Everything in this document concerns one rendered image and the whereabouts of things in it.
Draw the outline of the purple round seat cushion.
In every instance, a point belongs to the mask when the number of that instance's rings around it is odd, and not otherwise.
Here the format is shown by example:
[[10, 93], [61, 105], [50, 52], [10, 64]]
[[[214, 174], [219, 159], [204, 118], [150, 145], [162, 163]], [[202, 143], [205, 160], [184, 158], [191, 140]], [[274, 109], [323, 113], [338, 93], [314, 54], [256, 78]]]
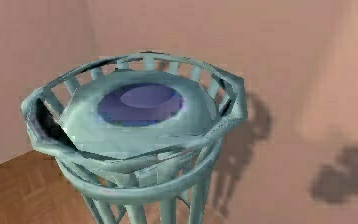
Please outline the purple round seat cushion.
[[183, 97], [175, 89], [157, 83], [121, 86], [107, 93], [98, 104], [98, 114], [110, 124], [141, 127], [175, 116]]

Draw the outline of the pale teal round chair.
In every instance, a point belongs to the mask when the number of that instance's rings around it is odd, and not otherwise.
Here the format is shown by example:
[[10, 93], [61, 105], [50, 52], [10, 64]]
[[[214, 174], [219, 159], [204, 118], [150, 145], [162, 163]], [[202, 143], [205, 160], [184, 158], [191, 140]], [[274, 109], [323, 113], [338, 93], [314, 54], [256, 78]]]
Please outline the pale teal round chair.
[[[121, 86], [167, 85], [183, 97], [168, 120], [141, 127], [104, 121], [100, 100]], [[157, 52], [83, 64], [34, 90], [21, 104], [32, 147], [56, 159], [97, 224], [147, 224], [145, 205], [159, 205], [161, 224], [203, 224], [211, 173], [223, 137], [247, 118], [244, 81], [192, 58]]]

